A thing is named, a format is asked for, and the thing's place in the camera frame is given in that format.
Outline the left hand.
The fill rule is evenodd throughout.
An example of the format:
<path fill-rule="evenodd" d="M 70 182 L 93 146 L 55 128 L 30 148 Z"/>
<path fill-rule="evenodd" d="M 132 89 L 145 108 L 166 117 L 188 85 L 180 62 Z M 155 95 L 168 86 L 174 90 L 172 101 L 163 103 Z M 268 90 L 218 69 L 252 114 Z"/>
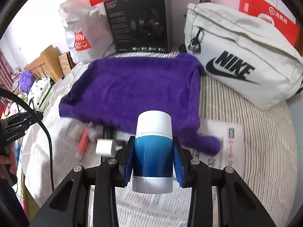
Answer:
<path fill-rule="evenodd" d="M 0 156 L 0 164 L 1 165 L 9 165 L 9 171 L 11 174 L 15 175 L 17 172 L 17 162 L 15 158 L 15 148 L 14 144 L 10 144 L 9 148 L 9 156 Z"/>

